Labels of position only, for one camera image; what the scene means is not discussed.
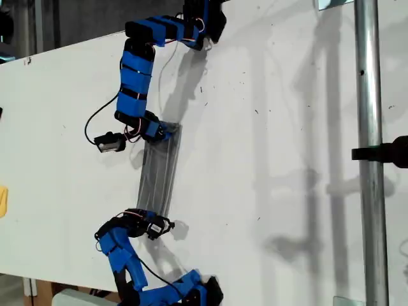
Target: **silver pipe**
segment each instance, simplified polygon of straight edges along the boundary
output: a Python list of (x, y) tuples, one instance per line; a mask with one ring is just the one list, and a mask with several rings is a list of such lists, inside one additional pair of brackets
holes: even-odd
[[(360, 147), (383, 142), (377, 0), (355, 0), (358, 134)], [(360, 161), (361, 216), (367, 306), (388, 306), (384, 170)]]

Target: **white wall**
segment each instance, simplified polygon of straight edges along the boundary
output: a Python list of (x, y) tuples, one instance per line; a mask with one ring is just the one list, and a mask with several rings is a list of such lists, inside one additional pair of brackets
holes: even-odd
[[(179, 45), (163, 69), (175, 45), (157, 51), (149, 109), (184, 127), (169, 217), (189, 230), (147, 247), (167, 262), (164, 274), (181, 265), (218, 276), (224, 305), (364, 300), (351, 161), (353, 5), (318, 13), (307, 0), (234, 0), (224, 11), (222, 40), (207, 53)], [(392, 141), (408, 130), (408, 4), (382, 0), (379, 11), (384, 141)], [(118, 89), (124, 40), (116, 34), (0, 66), (0, 183), (10, 188), (0, 272), (115, 288), (93, 233), (135, 206), (142, 144), (101, 155), (82, 129)], [(95, 118), (92, 136), (122, 128), (113, 111)], [(387, 165), (385, 174), (390, 298), (405, 305), (408, 173)], [(146, 247), (135, 247), (158, 270)], [(28, 250), (37, 251), (28, 259)]]

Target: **transparent plastic sheet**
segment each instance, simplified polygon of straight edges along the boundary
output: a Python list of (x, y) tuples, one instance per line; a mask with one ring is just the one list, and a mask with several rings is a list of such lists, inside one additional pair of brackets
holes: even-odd
[(182, 127), (165, 122), (173, 133), (169, 140), (145, 143), (137, 208), (167, 217), (176, 172)]
[(319, 3), (319, 11), (325, 10), (327, 8), (333, 8), (341, 4), (350, 3), (353, 0), (317, 0)]

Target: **yellow object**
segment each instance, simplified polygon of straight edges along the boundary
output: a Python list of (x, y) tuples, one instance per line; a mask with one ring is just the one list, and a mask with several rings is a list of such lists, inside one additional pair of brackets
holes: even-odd
[(8, 189), (0, 186), (0, 218), (7, 213), (7, 195)]

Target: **black clamp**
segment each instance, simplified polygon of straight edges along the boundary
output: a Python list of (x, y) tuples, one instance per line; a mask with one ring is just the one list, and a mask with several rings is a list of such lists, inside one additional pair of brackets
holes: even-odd
[(408, 168), (408, 136), (400, 136), (393, 143), (351, 151), (353, 161), (377, 161), (393, 163), (398, 168)]

